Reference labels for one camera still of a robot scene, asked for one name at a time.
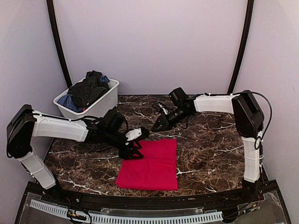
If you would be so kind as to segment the red t-shirt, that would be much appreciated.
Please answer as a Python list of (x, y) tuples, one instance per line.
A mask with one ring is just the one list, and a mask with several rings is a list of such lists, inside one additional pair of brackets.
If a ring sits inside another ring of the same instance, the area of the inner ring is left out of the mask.
[(123, 161), (115, 184), (122, 189), (178, 190), (177, 140), (140, 141), (144, 158)]

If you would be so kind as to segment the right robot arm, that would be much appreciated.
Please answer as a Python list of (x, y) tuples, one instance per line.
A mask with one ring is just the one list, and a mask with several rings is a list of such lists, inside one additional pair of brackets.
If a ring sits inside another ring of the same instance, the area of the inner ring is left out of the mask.
[(183, 119), (203, 112), (230, 113), (235, 118), (237, 132), (244, 147), (245, 170), (243, 179), (255, 183), (261, 176), (263, 160), (262, 141), (268, 126), (264, 126), (264, 113), (255, 99), (257, 92), (245, 90), (239, 93), (202, 93), (188, 96), (182, 88), (174, 89), (169, 97), (176, 109), (170, 110), (158, 102), (153, 107), (160, 113), (152, 132), (164, 132), (174, 128)]

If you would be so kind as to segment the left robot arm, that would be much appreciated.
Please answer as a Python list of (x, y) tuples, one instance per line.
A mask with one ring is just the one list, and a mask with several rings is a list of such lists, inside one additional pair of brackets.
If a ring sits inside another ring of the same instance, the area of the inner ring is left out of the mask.
[(42, 114), (33, 110), (31, 105), (23, 105), (7, 126), (7, 157), (17, 159), (41, 187), (48, 190), (48, 197), (55, 203), (63, 203), (66, 193), (57, 186), (59, 181), (31, 146), (32, 138), (50, 137), (89, 144), (105, 143), (118, 149), (118, 156), (123, 160), (143, 158), (139, 142), (149, 136), (148, 129), (126, 128), (124, 132), (120, 132), (123, 124), (128, 124), (126, 118), (113, 109), (108, 110), (104, 117), (69, 119)]

